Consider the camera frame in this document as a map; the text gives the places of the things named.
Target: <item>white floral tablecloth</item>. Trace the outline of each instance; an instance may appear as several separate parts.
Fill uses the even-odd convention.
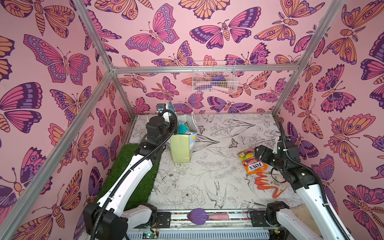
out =
[[[289,184],[273,180],[271,167],[247,175],[237,156],[261,144],[273,148],[280,132],[271,114],[205,114],[196,115],[196,122],[199,135],[191,162],[174,164],[169,150],[164,151],[150,204],[162,210],[265,208],[274,201],[290,207],[303,204]],[[146,123],[146,115],[138,116],[130,143],[140,142]]]

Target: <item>green turf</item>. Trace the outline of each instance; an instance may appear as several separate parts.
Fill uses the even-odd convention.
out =
[[[106,179],[98,195],[97,200],[99,200],[100,197],[104,196],[119,179],[120,175],[124,172],[129,162],[131,161],[131,158],[134,155],[137,146],[138,144],[127,144],[121,148],[119,156],[113,164],[111,174]],[[141,203],[148,201],[153,188],[153,184],[155,182],[157,172],[159,171],[159,164],[160,160],[157,161],[156,164],[152,167],[152,169],[149,170],[149,172],[143,177],[143,179],[140,181],[139,185],[129,198],[124,210],[135,208]]]

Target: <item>wire mesh basket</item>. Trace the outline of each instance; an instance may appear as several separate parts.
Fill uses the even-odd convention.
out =
[[[192,91],[194,93],[234,93],[238,78],[236,65],[211,65],[212,61],[194,61],[192,67]]]

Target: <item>pink wall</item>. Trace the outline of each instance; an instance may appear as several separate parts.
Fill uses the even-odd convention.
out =
[[[308,70],[321,66],[321,72],[307,82],[305,76],[299,79],[295,113],[282,108],[279,116],[291,141],[302,148],[302,162],[322,173],[328,198],[353,237],[382,239],[384,1],[345,4],[350,23],[343,23],[341,9],[321,54],[312,56]],[[343,29],[354,32],[342,36]]]
[[[191,66],[193,60],[201,61],[205,59],[214,59],[215,61],[237,59],[237,64],[270,64],[276,63],[275,57],[277,55],[283,56],[277,57],[278,63],[289,63],[292,58],[297,60],[299,55],[303,53],[309,39],[308,37],[305,38],[305,36],[311,35],[311,33],[307,32],[313,31],[313,26],[318,25],[330,1],[308,1],[309,7],[314,9],[305,14],[293,13],[294,7],[282,7],[284,4],[280,4],[279,1],[223,0],[220,1],[220,5],[216,9],[213,11],[208,9],[205,13],[199,10],[201,6],[190,7],[188,1],[184,0],[151,1],[150,3],[144,1],[145,4],[141,4],[139,1],[132,2],[135,4],[122,5],[121,8],[117,7],[118,4],[113,5],[108,2],[104,4],[95,2],[88,6],[88,9],[93,13],[92,15],[103,24],[103,29],[118,35],[118,37],[108,35],[107,38],[104,37],[103,31],[100,30],[99,32],[101,37],[108,40],[106,42],[108,46],[105,47],[116,67]],[[249,19],[249,23],[246,23],[242,17]],[[225,28],[221,23],[227,19],[229,20],[225,24],[229,29],[232,29],[231,32],[221,29],[221,27]],[[198,28],[207,25],[212,27]],[[151,40],[148,32],[150,29],[156,32],[156,34],[152,34],[155,34],[157,39],[163,41],[162,43],[155,40],[155,38]],[[209,29],[212,29],[214,34],[210,35]],[[275,34],[267,36],[267,29],[275,31]],[[284,38],[279,40],[278,34],[285,30],[288,31],[287,37],[285,40],[283,40]],[[202,43],[204,41],[197,37],[198,31],[207,34],[205,43]],[[149,41],[156,48],[153,47],[152,50],[148,50]],[[217,62],[217,64],[222,65],[225,62]],[[251,75],[256,77],[260,73],[245,73],[239,78],[239,86],[241,87],[242,84],[246,83]],[[257,88],[257,90],[251,89],[250,96],[245,92],[237,98],[231,98],[225,93],[204,93],[201,101],[204,107],[194,109],[194,111],[215,113],[214,110],[210,109],[211,106],[208,102],[210,96],[221,98],[226,102],[251,104],[252,107],[243,109],[244,112],[253,113],[257,112],[257,109],[270,111],[269,109],[275,105],[275,102],[262,101],[256,99],[255,96],[270,93],[270,89],[275,89],[276,82],[280,78],[285,78],[285,81],[287,81],[290,74],[291,72],[287,73],[287,71],[273,72],[264,82],[266,87],[257,88],[255,84],[254,88]],[[179,93],[171,96],[173,103],[185,102],[185,98],[188,100],[192,94],[192,87],[184,84],[185,81],[183,80],[191,78],[192,73],[181,73],[175,76],[161,73],[156,76],[131,74],[129,76],[121,75],[119,78],[127,86],[124,88],[133,105],[136,105],[137,99],[143,98],[150,107],[144,113],[154,113],[156,104],[166,101],[166,96],[150,93],[159,92],[158,90],[152,90],[152,88],[160,89],[156,83],[162,86],[163,77],[165,76],[174,85],[172,88]]]
[[[68,1],[13,3],[16,5],[8,5],[8,2],[3,1],[0,6],[1,22],[7,23],[0,30],[0,223],[52,151],[60,134],[78,113],[78,108],[71,107],[71,101],[78,99],[82,107],[106,72],[101,61],[96,61],[95,53],[84,49],[82,42],[86,33],[78,13]],[[25,5],[24,11],[16,11],[22,4]],[[65,73],[67,61],[73,66],[69,69],[68,76]],[[64,212],[65,229],[56,223],[52,224],[52,209],[40,209],[28,214],[22,222],[24,226],[33,225],[36,221],[44,223],[31,233],[44,233],[47,239],[48,236],[55,239],[74,238],[76,223],[89,197],[91,170],[96,167],[99,178],[105,179],[112,166],[109,162],[104,169],[102,163],[93,158],[92,153],[99,146],[110,144],[114,137],[120,138],[120,126],[123,131],[128,128],[128,124],[122,123],[119,109],[124,106],[117,93],[114,105],[115,108],[112,107],[109,96],[104,96],[97,103],[97,107],[103,112],[104,108],[108,112],[109,109],[112,112],[117,110],[113,134],[108,133],[107,137],[103,134],[94,109],[79,133],[81,135],[88,127],[93,126],[93,134],[91,131],[87,137],[89,141],[92,140],[89,146],[82,146],[83,150],[78,151],[78,156],[74,153],[72,163],[63,166],[60,173],[56,171],[52,175],[30,211],[43,206],[51,208],[57,202],[57,197],[64,199],[65,192],[68,192],[66,187],[81,169],[82,182],[78,189],[82,192],[81,197],[78,197],[80,206],[74,210],[71,210],[74,206],[64,206],[64,203],[74,200],[75,195],[69,195],[62,204],[57,203],[60,211]],[[77,149],[80,149],[81,143],[79,140],[77,142]]]

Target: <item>pink spatula handle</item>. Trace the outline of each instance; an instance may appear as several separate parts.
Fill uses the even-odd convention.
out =
[[[209,220],[229,220],[228,214],[210,214]]]

